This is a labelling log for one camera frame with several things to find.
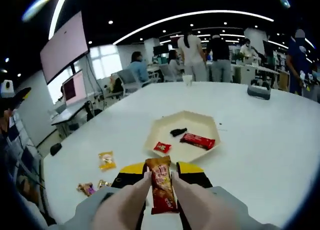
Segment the person's left hand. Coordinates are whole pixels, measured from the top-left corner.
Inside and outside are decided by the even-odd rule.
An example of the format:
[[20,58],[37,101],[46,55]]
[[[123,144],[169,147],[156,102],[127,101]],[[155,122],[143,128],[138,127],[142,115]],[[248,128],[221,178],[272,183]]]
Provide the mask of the person's left hand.
[[8,136],[10,124],[13,117],[14,111],[12,109],[8,108],[7,110],[4,110],[3,116],[0,118],[0,135],[3,138],[6,138]]

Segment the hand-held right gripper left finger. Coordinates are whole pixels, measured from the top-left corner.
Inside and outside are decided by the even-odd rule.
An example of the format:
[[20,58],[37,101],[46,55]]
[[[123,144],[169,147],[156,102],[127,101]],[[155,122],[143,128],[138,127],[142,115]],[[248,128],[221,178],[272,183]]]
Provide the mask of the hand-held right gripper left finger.
[[111,186],[103,186],[76,207],[60,229],[140,229],[148,172],[145,163],[124,167]]

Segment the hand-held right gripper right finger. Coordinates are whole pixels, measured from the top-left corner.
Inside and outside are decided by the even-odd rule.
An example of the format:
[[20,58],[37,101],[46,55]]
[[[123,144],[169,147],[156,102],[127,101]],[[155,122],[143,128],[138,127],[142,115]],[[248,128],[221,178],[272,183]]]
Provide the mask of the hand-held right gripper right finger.
[[175,193],[183,229],[279,229],[249,215],[247,205],[214,187],[197,165],[178,162]]

